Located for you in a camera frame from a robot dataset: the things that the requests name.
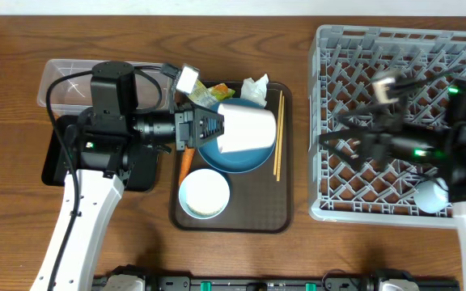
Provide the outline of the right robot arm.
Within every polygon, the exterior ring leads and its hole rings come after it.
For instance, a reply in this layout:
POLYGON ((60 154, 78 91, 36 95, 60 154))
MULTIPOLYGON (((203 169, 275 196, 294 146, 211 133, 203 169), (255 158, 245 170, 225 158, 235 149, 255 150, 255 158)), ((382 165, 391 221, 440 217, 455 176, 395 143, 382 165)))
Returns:
POLYGON ((421 83, 390 79, 373 85, 376 104, 340 114, 345 129, 321 134, 319 143, 356 171, 369 158, 380 168, 391 159, 436 167, 453 206, 466 289, 466 78, 447 88, 444 129, 405 122, 408 97, 421 83))

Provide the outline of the white paper cup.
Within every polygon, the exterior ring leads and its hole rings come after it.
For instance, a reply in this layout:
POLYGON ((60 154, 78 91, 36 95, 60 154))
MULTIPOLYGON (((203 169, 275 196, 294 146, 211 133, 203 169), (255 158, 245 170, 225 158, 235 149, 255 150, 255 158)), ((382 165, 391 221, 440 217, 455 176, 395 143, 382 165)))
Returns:
POLYGON ((224 133, 217 138, 221 154, 266 149, 276 140, 277 121, 271 111, 221 103, 218 113, 224 117, 224 133))

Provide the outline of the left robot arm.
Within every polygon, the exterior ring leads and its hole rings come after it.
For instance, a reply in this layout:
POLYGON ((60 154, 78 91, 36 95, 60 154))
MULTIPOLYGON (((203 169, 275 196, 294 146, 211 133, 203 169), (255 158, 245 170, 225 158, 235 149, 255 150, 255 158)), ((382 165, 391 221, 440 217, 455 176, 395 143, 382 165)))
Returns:
POLYGON ((136 78, 160 85, 148 65, 103 61, 53 81, 45 94, 53 126, 43 181, 63 202, 34 290, 89 290, 110 218, 125 190, 153 187, 159 152, 197 149, 224 133, 224 117, 195 103, 140 108, 136 78), (90 76, 92 105, 56 118, 51 95, 72 77, 90 76))

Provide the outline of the white napkin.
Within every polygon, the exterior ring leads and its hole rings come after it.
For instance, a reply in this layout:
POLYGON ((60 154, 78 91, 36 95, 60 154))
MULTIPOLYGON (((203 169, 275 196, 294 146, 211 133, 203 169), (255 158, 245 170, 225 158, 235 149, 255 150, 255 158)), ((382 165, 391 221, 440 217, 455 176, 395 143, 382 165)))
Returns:
POLYGON ((269 77, 267 74, 264 74, 256 81, 252 78, 244 79, 240 91, 240 98, 256 103, 264 108, 267 104, 266 95, 268 83, 269 77))

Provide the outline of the light blue rice bowl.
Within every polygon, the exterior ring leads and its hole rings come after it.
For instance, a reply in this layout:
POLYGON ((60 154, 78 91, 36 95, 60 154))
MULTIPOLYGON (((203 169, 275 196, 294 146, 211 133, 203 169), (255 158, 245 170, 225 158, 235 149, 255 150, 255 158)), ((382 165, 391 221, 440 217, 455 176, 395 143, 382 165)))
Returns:
POLYGON ((231 190, 225 176, 211 169, 191 172, 178 191, 181 208, 198 220, 218 216, 227 207, 230 196, 231 190))

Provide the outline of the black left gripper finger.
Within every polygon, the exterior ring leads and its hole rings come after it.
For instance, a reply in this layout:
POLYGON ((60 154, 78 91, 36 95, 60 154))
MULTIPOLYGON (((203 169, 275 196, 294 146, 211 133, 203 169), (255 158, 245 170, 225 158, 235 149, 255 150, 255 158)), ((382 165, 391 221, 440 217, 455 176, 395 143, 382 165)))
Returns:
POLYGON ((197 147, 215 141, 224 134, 224 129, 198 129, 197 130, 197 147))
POLYGON ((204 108, 199 105, 194 105, 195 120, 216 120, 217 122, 224 121, 224 115, 217 113, 209 108, 204 108))

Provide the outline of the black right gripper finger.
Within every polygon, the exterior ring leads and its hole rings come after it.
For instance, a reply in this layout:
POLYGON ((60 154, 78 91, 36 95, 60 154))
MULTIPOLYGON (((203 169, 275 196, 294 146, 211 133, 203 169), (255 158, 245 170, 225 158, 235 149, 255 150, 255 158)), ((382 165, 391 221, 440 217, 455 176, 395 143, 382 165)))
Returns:
POLYGON ((320 143, 320 145, 330 154, 336 155, 342 162, 350 166, 355 171, 360 171, 366 162, 366 156, 351 148, 343 147, 339 150, 336 146, 320 143))
POLYGON ((368 133, 368 128, 355 124, 346 118, 339 119, 339 124, 344 125, 345 129, 338 130, 330 133, 322 133, 319 135, 319 142, 327 142, 333 140, 348 140, 351 138, 360 139, 366 133, 368 133))

